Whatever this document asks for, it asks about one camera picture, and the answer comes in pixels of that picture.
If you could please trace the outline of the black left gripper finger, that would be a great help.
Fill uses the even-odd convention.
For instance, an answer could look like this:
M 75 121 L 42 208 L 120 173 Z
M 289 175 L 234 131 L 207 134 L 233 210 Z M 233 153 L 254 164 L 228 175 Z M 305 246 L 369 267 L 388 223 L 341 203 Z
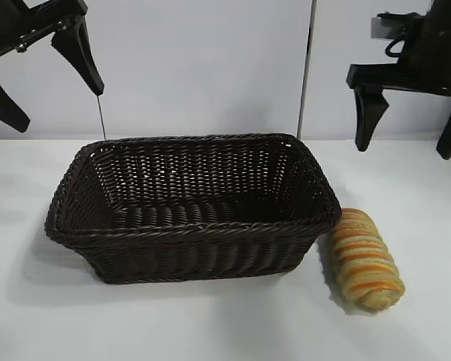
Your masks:
M 0 121 L 20 133 L 24 133 L 30 124 L 29 117 L 10 98 L 0 85 Z
M 92 56 L 84 17 L 77 18 L 67 29 L 57 31 L 51 45 L 78 72 L 95 95 L 103 94 L 104 82 Z

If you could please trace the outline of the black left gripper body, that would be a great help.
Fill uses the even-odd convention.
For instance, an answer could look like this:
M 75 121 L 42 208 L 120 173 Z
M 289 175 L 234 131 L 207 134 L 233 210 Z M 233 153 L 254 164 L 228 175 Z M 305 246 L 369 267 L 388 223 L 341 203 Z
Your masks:
M 86 12 L 84 1 L 45 1 L 32 8 L 23 1 L 0 1 L 0 56 L 24 52 L 49 34 L 70 29 Z

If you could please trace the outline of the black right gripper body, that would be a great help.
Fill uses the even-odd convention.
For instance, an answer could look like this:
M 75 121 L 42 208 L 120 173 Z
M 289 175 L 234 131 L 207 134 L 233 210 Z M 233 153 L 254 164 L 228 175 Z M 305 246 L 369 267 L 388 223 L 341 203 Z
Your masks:
M 400 53 L 391 49 L 404 42 Z M 405 90 L 451 96 L 451 24 L 427 20 L 409 22 L 401 35 L 388 45 L 385 52 L 398 60 L 386 64 L 352 64 L 347 84 L 380 85 L 384 89 Z

